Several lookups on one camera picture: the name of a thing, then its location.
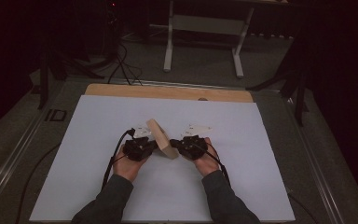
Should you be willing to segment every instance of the person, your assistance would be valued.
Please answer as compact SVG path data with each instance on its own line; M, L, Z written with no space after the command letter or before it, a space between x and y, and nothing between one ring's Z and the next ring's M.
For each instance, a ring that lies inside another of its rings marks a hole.
M216 157L215 151L210 146L211 140L205 138L205 141L208 143L208 151ZM131 161L124 156L122 148L116 158L122 159L114 163L114 174L96 199L75 214L72 224L121 223L123 210L133 189L132 182L147 159ZM203 176L201 181L207 195L207 203L214 223L260 223L258 217L235 195L215 160L205 153L201 158L193 162Z

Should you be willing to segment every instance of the person's left hand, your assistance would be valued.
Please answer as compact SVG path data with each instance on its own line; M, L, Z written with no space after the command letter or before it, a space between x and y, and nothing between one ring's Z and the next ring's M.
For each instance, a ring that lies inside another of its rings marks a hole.
M138 175L139 169L141 169L142 165L148 158L142 161L132 161L123 153L123 147L124 145L121 146L120 151L115 157L115 160L119 160L113 164L113 172L115 175L121 175L122 177L130 180L130 182L133 182Z

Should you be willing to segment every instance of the forearm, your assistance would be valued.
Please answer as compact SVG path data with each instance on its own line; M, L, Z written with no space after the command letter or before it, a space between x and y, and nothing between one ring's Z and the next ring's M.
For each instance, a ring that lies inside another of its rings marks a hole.
M96 199L83 207L72 219L73 224L117 224L121 223L123 210L130 198L132 183L112 175Z
M211 218L215 223L260 223L245 203L238 198L221 171L214 171L202 179Z

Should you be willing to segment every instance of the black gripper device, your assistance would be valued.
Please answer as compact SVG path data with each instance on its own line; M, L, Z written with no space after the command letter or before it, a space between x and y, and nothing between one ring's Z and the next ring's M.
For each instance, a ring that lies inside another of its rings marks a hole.
M123 147L123 153L132 161L142 161L158 148L156 141L149 142L148 140L148 137L127 140Z
M179 153L194 161L205 153L208 150L208 146L204 138L199 138L198 135L184 137L181 141L171 139L171 146L176 147Z

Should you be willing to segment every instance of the hand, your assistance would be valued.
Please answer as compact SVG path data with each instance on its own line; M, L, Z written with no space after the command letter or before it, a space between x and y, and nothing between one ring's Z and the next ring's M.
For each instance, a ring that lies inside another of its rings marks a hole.
M205 138L205 142L208 145L208 152L214 155L217 158L216 152L211 147L211 140L209 137ZM202 176L206 176L213 171L219 170L219 164L208 154L203 154L203 156L197 160L193 161L196 164L197 169L200 171Z
M147 161L147 158L142 161L132 161L123 153L123 147L124 145L121 146L120 151L115 157L115 160L118 159L118 161L113 164L113 172L133 182L138 175L139 169Z

